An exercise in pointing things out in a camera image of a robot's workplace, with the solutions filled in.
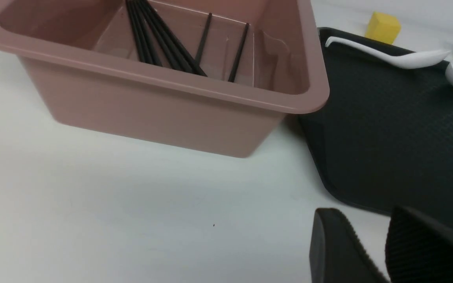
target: white table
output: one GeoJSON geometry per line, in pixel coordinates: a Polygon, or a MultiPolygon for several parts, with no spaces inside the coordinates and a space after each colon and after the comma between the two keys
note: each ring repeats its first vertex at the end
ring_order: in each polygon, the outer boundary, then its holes
{"type": "MultiPolygon", "coordinates": [[[[321,1],[318,25],[364,32],[369,13],[321,1]]],[[[396,44],[453,43],[428,29],[396,44]]],[[[0,283],[310,282],[313,213],[331,206],[385,272],[389,218],[333,199],[293,128],[236,159],[68,127],[0,52],[0,283]]]]}

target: textured tray surface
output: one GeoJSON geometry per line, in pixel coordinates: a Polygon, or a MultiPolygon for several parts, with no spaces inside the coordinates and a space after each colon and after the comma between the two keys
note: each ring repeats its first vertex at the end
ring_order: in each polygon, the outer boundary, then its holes
{"type": "MultiPolygon", "coordinates": [[[[409,51],[342,31],[320,30],[391,55],[409,51]]],[[[447,62],[401,70],[344,45],[323,48],[330,98],[300,116],[309,148],[332,195],[389,213],[417,208],[453,227],[453,88],[447,62]]]]}

